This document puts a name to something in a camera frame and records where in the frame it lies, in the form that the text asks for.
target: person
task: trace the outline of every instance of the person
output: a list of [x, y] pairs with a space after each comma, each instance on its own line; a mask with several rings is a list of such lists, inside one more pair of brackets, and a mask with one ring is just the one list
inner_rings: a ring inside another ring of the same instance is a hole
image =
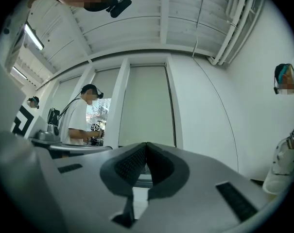
[[59, 127], [60, 140], [64, 144], [83, 145], [83, 140], [101, 137], [102, 131], [86, 131], [86, 107], [98, 98], [97, 87], [85, 85], [80, 98], [74, 100], [61, 118]]
[[275, 68], [274, 78], [278, 83], [278, 88], [274, 87], [276, 94], [294, 94], [294, 59], [291, 62]]
[[[23, 40], [24, 25], [32, 4], [36, 0], [21, 0], [4, 21], [0, 31], [0, 65], [11, 72]], [[101, 11], [117, 0], [57, 0], [68, 6], [82, 7], [88, 11]]]
[[36, 108], [38, 109], [39, 108], [39, 98], [38, 97], [32, 97], [32, 98], [29, 98], [27, 100], [27, 104], [29, 105], [30, 108]]

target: black stripe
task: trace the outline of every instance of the black stripe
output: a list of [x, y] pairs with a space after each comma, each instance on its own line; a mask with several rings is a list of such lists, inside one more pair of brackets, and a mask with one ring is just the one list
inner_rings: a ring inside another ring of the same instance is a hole
[[257, 209], [229, 182], [216, 186], [241, 222], [257, 213]]
[[82, 167], [81, 164], [72, 164], [72, 165], [68, 165], [68, 166], [59, 167], [58, 170], [59, 170], [60, 173], [67, 173], [67, 172], [79, 169], [81, 167]]
[[173, 101], [172, 101], [172, 93], [171, 93], [170, 81], [168, 79], [168, 74], [167, 74], [167, 69], [166, 69], [166, 63], [165, 63], [164, 69], [165, 69], [165, 74], [166, 74], [166, 80], [167, 80], [167, 86], [168, 86], [168, 93], [170, 95], [170, 102], [171, 102], [174, 146], [177, 147], [177, 144], [176, 144], [176, 129], [175, 129], [175, 115], [174, 115], [174, 108], [173, 108]]
[[24, 106], [21, 106], [19, 111], [27, 118], [27, 122], [25, 123], [24, 128], [21, 130], [19, 128], [21, 121], [18, 117], [15, 117], [15, 120], [14, 120], [15, 127], [13, 128], [12, 133], [25, 136], [34, 116], [28, 110], [26, 110]]

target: black cap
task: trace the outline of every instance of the black cap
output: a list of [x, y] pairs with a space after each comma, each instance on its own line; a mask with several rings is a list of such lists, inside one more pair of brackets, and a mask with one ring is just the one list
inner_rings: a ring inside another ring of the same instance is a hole
[[89, 83], [89, 84], [83, 86], [82, 91], [81, 91], [81, 94], [85, 93], [85, 92], [86, 92], [87, 90], [89, 90], [89, 89], [92, 89], [92, 90], [94, 91], [94, 92], [93, 92], [94, 95], [98, 95], [97, 87], [94, 86], [94, 85], [91, 84], [91, 83]]
[[277, 67], [275, 67], [274, 77], [275, 77], [277, 83], [278, 83], [279, 74], [283, 70], [284, 66], [285, 66], [285, 64], [279, 64]]
[[84, 6], [84, 8], [87, 11], [97, 12], [104, 9], [107, 9], [110, 6], [116, 5], [118, 3], [118, 0], [111, 0], [111, 2], [92, 2], [88, 4], [87, 6]]
[[39, 104], [40, 100], [38, 97], [34, 97], [34, 99], [36, 100], [36, 103]]

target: pipe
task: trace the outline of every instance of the pipe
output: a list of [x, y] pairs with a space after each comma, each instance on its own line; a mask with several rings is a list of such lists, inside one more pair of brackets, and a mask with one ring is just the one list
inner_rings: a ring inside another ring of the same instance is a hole
[[241, 50], [241, 48], [242, 48], [242, 46], [244, 45], [245, 41], [247, 40], [249, 34], [251, 33], [251, 31], [252, 31], [252, 29], [253, 29], [253, 27], [254, 27], [254, 25], [255, 25], [257, 19], [258, 19], [258, 16], [259, 16], [259, 14], [260, 14], [260, 11], [261, 11], [261, 9], [262, 9], [263, 2], [264, 2], [264, 0], [261, 0], [261, 1], [260, 1], [260, 4], [259, 4], [259, 6], [258, 6], [258, 10], [257, 10], [256, 15], [255, 15], [255, 18], [254, 18], [252, 24], [250, 25], [250, 28], [249, 28], [249, 30], [248, 30], [246, 36], [244, 37], [243, 41], [241, 42], [239, 48], [235, 51], [234, 55], [233, 55], [233, 56], [231, 57], [231, 59], [229, 60], [229, 62], [228, 62], [229, 64], [232, 62], [232, 60], [234, 59], [234, 57], [235, 57], [235, 56], [238, 54], [238, 52]]
[[244, 27], [245, 22], [247, 20], [249, 11], [253, 6], [253, 2], [254, 2], [254, 0], [247, 0], [245, 8], [244, 8], [243, 15], [242, 15], [241, 20], [240, 20], [240, 22], [238, 24], [238, 27], [236, 28], [236, 31], [235, 31], [232, 39], [230, 40], [230, 43], [226, 47], [226, 49], [224, 51], [224, 54], [222, 55], [222, 57], [220, 59], [220, 62], [218, 63], [219, 65], [222, 65], [225, 62], [225, 59], [231, 53], [236, 41], [238, 40], [238, 38], [239, 38], [239, 36], [240, 36], [240, 34], [241, 34], [242, 30], [243, 30], [243, 27]]
[[231, 11], [230, 11], [230, 14], [229, 14], [229, 16], [231, 18], [234, 17], [234, 14], [236, 13], [236, 11], [238, 9], [238, 1], [239, 0], [233, 0], [233, 4], [232, 4]]
[[240, 19], [240, 15], [242, 13], [242, 9], [244, 7], [244, 3], [245, 3], [245, 0], [239, 0], [239, 4], [238, 4], [238, 8], [236, 10], [236, 13], [233, 17], [233, 20], [232, 20], [232, 23], [231, 23], [231, 26], [229, 28], [229, 31], [225, 37], [225, 40], [218, 52], [218, 54], [216, 55], [215, 59], [211, 58], [211, 57], [208, 57], [208, 60], [209, 62], [212, 64], [212, 65], [216, 65], [221, 57], [221, 55], [223, 54], [223, 52], [225, 51], [225, 48], [227, 47], [233, 33], [234, 33], [234, 30], [236, 28], [236, 24], [238, 23], [239, 19]]
[[196, 36], [196, 43], [195, 43], [195, 46], [194, 46], [194, 49], [193, 49], [193, 52], [192, 52], [192, 58], [194, 57], [194, 52], [196, 50], [196, 47], [197, 47], [197, 42], [199, 41], [199, 36], [197, 35]]
[[197, 22], [196, 22], [196, 28], [199, 26], [199, 20], [200, 20], [200, 16], [201, 16], [203, 2], [204, 2], [204, 0], [201, 1], [201, 7], [200, 7], [200, 11], [199, 11], [199, 16], [198, 16]]
[[225, 9], [225, 14], [226, 14], [227, 16], [229, 16], [229, 11], [230, 11], [231, 8], [232, 8], [232, 3], [233, 3], [233, 0], [229, 0], [229, 1], [228, 1], [228, 5], [227, 5], [227, 7], [226, 7], [226, 9]]

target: black padding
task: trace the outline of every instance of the black padding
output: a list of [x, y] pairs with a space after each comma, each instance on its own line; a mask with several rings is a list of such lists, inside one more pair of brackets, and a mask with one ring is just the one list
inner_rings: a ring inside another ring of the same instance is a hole
[[110, 192], [133, 200], [132, 188], [146, 164], [145, 147], [141, 143], [102, 165], [100, 177]]
[[189, 167], [176, 155], [148, 142], [146, 159], [153, 182], [153, 187], [148, 191], [148, 200], [171, 197], [187, 182]]
[[141, 148], [125, 159], [117, 162], [114, 169], [123, 180], [133, 187], [145, 164], [145, 148]]
[[141, 143], [105, 162], [100, 177], [113, 194], [132, 200], [132, 188], [146, 163], [153, 183], [148, 191], [149, 200], [173, 196], [184, 186], [190, 175], [188, 165], [179, 157], [152, 143]]
[[59, 167], [58, 168], [58, 171], [60, 173], [67, 173], [67, 172], [70, 172], [70, 171], [74, 171], [76, 169], [79, 169], [81, 167], [82, 167], [81, 164], [72, 164], [72, 165], [68, 165], [68, 166]]
[[230, 182], [217, 185], [216, 188], [241, 222], [258, 212]]
[[123, 214], [115, 216], [112, 221], [126, 228], [131, 228], [135, 222], [133, 201], [127, 200]]

